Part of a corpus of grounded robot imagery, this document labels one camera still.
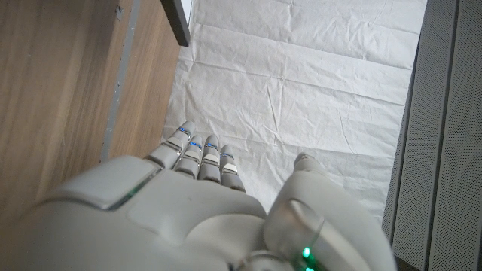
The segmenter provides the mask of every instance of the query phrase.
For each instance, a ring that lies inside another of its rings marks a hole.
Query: wrinkled white paper
[[[426,1],[196,0],[163,137],[233,146],[269,210],[301,151],[381,223]]]

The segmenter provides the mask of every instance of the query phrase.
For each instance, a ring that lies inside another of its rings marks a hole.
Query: wooden wall
[[[0,227],[99,163],[133,1],[0,0]],[[111,157],[158,144],[178,50],[141,0]]]

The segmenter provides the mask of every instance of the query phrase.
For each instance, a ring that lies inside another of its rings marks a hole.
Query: green led light
[[[303,257],[308,258],[310,256],[310,254],[311,254],[310,248],[304,248]]]
[[[137,187],[134,187],[134,189],[132,189],[131,191],[129,191],[129,193],[127,194],[128,197],[133,197],[137,191],[139,191],[139,189],[137,189]]]

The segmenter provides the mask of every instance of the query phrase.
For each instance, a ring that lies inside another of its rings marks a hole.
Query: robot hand
[[[145,159],[52,191],[0,232],[0,269],[395,270],[379,225],[313,157],[298,156],[267,215],[231,148],[193,133],[187,121]]]
[[[203,139],[199,135],[191,138],[193,132],[194,123],[186,121],[147,158],[158,163],[164,169],[174,167],[174,171],[189,178],[214,181],[245,192],[243,183],[238,176],[231,147],[225,145],[221,149],[220,156],[218,138],[216,135],[210,135],[206,139],[203,150]]]

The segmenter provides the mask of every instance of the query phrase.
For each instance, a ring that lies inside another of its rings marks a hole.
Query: white floor
[[[269,210],[301,151],[381,223],[425,0],[196,0],[163,137],[236,152]]]

